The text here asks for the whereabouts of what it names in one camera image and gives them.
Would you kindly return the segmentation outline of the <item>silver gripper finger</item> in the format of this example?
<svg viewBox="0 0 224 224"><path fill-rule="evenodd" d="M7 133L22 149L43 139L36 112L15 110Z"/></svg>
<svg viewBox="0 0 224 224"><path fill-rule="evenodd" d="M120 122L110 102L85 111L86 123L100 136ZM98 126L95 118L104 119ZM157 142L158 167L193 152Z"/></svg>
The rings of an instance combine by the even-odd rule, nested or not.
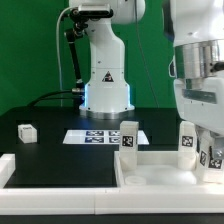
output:
<svg viewBox="0 0 224 224"><path fill-rule="evenodd" d="M214 159L224 160L224 137L213 134L214 143L212 146L212 157Z"/></svg>
<svg viewBox="0 0 224 224"><path fill-rule="evenodd" d="M196 133L200 149L208 149L210 146L210 132L200 126L196 127Z"/></svg>

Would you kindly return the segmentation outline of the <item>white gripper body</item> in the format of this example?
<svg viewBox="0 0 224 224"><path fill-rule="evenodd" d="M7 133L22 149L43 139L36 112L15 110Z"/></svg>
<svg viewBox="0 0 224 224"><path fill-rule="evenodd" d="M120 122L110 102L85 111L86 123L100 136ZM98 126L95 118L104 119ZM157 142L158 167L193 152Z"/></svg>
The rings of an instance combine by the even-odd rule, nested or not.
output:
<svg viewBox="0 0 224 224"><path fill-rule="evenodd" d="M198 80L198 89L187 89L174 80L174 93L180 117L224 136L224 76Z"/></svg>

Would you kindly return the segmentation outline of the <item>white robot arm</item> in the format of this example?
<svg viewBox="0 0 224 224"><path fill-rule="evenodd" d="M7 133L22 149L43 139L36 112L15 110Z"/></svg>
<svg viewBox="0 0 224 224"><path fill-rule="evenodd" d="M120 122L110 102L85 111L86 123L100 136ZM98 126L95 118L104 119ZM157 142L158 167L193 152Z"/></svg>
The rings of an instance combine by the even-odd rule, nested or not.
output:
<svg viewBox="0 0 224 224"><path fill-rule="evenodd" d="M74 32L88 35L91 78L85 115L116 116L132 110L124 80L125 47L112 24L140 20L145 0L69 0ZM224 0L165 0L164 34L173 42L170 75L182 119L199 127L200 148L224 159Z"/></svg>

